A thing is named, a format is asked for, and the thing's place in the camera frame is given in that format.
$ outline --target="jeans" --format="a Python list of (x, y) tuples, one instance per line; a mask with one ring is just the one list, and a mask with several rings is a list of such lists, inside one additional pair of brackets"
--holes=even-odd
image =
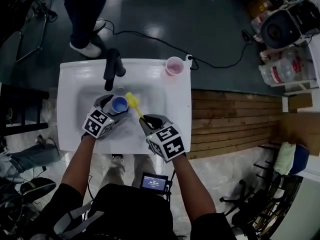
[(71, 44), (85, 48), (90, 41), (96, 21), (106, 0), (64, 0), (64, 7), (72, 22)]
[[(142, 174), (156, 174), (154, 163), (148, 154), (134, 154), (134, 179), (132, 187), (140, 188)], [(120, 156), (112, 159), (110, 167), (104, 176), (100, 189), (107, 184), (124, 185), (123, 175), (125, 174), (124, 160)]]
[(57, 148), (53, 144), (41, 144), (29, 147), (21, 152), (11, 153), (11, 164), (18, 174), (34, 167), (47, 166), (60, 160)]

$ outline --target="white sink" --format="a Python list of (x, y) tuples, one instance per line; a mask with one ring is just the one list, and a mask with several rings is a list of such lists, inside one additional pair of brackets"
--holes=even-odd
[[(186, 58), (184, 71), (178, 76), (168, 76), (165, 60), (122, 59), (126, 74), (114, 78), (112, 91), (104, 89), (103, 79), (106, 60), (88, 60), (60, 65), (57, 128), (59, 147), (76, 151), (84, 134), (82, 125), (96, 98), (113, 94), (124, 96), (131, 92), (140, 101), (143, 114), (159, 114), (176, 123), (186, 152), (191, 143), (191, 60)], [(104, 109), (108, 112), (109, 102)], [(98, 139), (95, 153), (151, 154), (145, 141), (135, 109), (129, 109), (127, 117), (114, 126), (106, 137)]]

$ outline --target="wooden panel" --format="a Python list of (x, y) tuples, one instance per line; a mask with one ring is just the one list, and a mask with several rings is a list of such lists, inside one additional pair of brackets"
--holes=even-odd
[(194, 100), (268, 102), (268, 103), (282, 104), (281, 97), (271, 97), (271, 96), (235, 93), (235, 92), (192, 90), (191, 97)]
[(258, 117), (281, 114), (281, 109), (193, 109), (192, 119)]
[(193, 109), (282, 109), (281, 103), (201, 99), (192, 100)]
[(213, 149), (225, 148), (230, 146), (236, 146), (240, 144), (264, 140), (269, 138), (271, 135), (272, 135), (271, 132), (267, 132), (267, 133), (263, 133), (255, 136), (243, 137), (243, 138), (234, 138), (234, 139), (228, 139), (228, 140), (222, 140), (222, 141), (191, 144), (190, 152), (213, 150)]
[(277, 141), (301, 144), (311, 155), (319, 156), (320, 113), (284, 113)]
[(277, 126), (278, 121), (271, 122), (263, 122), (263, 123), (255, 123), (249, 125), (238, 125), (238, 126), (230, 126), (230, 127), (219, 127), (219, 128), (199, 128), (192, 129), (192, 135), (204, 135), (204, 134), (219, 134), (219, 133), (227, 133), (227, 132), (235, 132), (235, 131), (243, 131), (248, 129), (258, 129), (258, 128), (266, 128), (270, 126)]
[(192, 135), (191, 144), (196, 143), (209, 143), (209, 142), (219, 142), (225, 140), (231, 140), (236, 138), (243, 138), (249, 136), (256, 136), (260, 134), (275, 132), (276, 127), (264, 127), (258, 129), (248, 129), (248, 130), (238, 130), (224, 133), (213, 133), (213, 134), (201, 134), (201, 135)]
[(193, 119), (192, 129), (245, 126), (278, 121), (282, 115), (249, 116), (234, 118)]
[(204, 151), (189, 152), (186, 154), (186, 157), (190, 160), (197, 159), (197, 158), (214, 157), (214, 156), (228, 154), (236, 151), (254, 148), (254, 147), (266, 144), (268, 142), (269, 142), (269, 139), (266, 138), (266, 139), (245, 143), (245, 144), (240, 144), (240, 145), (234, 145), (234, 146), (228, 146), (228, 147), (222, 147), (222, 148), (216, 148), (216, 149), (210, 149), (210, 150), (204, 150)]

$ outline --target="shoe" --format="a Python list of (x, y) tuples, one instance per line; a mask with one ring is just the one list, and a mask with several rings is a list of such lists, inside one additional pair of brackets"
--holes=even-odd
[(44, 137), (42, 135), (38, 135), (35, 138), (35, 144), (36, 145), (41, 145), (43, 148), (45, 148), (46, 140), (44, 139)]
[(106, 28), (102, 28), (98, 33), (96, 33), (102, 41), (108, 40), (108, 30)]
[(106, 22), (104, 20), (97, 20), (95, 22), (93, 32), (102, 29), (106, 25)]
[(70, 47), (89, 58), (97, 58), (101, 54), (101, 49), (98, 46), (92, 44), (91, 42), (89, 42), (88, 45), (82, 49), (74, 47), (71, 43)]
[(115, 159), (116, 157), (121, 157), (122, 159), (124, 158), (122, 154), (112, 154), (112, 159)]

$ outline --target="dark floor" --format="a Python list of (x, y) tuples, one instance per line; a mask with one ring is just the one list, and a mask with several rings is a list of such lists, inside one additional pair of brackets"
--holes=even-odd
[[(58, 19), (47, 25), (43, 48), (37, 54), (21, 63), (15, 62), (18, 33), (2, 46), (0, 82), (47, 90), (58, 86), (60, 63), (86, 60), (69, 47), (71, 22), (63, 1), (52, 0), (51, 9), (57, 12)], [(245, 44), (241, 29), (252, 33), (250, 17), (237, 0), (107, 0), (101, 17), (113, 21), (117, 31), (135, 30), (153, 35), (217, 66), (239, 59)], [(25, 25), (22, 53), (37, 46), (41, 20), (33, 18)], [(122, 58), (185, 57), (157, 41), (127, 33), (110, 34), (106, 45), (119, 49)], [(264, 83), (258, 69), (259, 51), (256, 44), (248, 46), (243, 60), (232, 68), (214, 69), (200, 63), (200, 69), (191, 73), (192, 88), (283, 94), (283, 88), (271, 88)]]

